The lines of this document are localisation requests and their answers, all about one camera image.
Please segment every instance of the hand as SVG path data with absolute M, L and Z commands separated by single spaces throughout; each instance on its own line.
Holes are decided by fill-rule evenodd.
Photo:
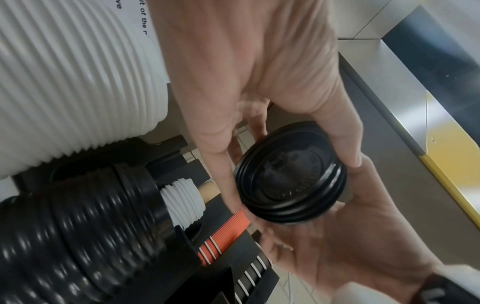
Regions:
M 353 199 L 305 224 L 276 225 L 245 212 L 263 231 L 260 244 L 273 263 L 315 289 L 331 296 L 357 282 L 408 303 L 441 262 L 398 211 L 369 158 L 349 169 L 348 180 Z
M 361 163 L 362 123 L 338 68 L 329 0 L 149 0 L 173 93 L 196 146 L 232 212 L 236 125 L 267 131 L 267 104 L 310 114 L 339 158 Z

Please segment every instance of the yellow panel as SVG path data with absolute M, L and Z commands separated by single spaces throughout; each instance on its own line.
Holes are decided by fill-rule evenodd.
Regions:
M 480 149 L 430 93 L 427 155 L 420 159 L 480 228 Z

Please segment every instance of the black plastic lid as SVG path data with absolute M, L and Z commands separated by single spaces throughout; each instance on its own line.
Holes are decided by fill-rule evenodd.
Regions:
M 326 212 L 347 181 L 328 137 L 311 121 L 285 126 L 255 143 L 234 175 L 243 204 L 256 216 L 281 224 Z

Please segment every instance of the white paper sign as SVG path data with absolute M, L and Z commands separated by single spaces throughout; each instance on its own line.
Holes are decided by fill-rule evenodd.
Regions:
M 155 45 L 160 56 L 162 50 L 160 49 L 157 34 L 150 18 L 149 9 L 147 6 L 147 0 L 98 0 L 101 1 L 106 7 L 116 12 L 121 18 L 128 20 L 135 27 L 139 27 L 151 42 Z M 165 65 L 163 65 L 163 73 L 167 83 L 170 82 Z

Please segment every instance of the yellow edge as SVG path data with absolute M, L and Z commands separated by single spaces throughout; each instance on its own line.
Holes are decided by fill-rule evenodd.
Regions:
M 470 204 L 455 184 L 448 178 L 447 175 L 435 164 L 435 162 L 428 156 L 418 157 L 422 163 L 427 167 L 435 178 L 442 184 L 447 192 L 453 197 L 453 199 L 459 204 L 463 211 L 474 222 L 478 229 L 480 229 L 480 213 Z

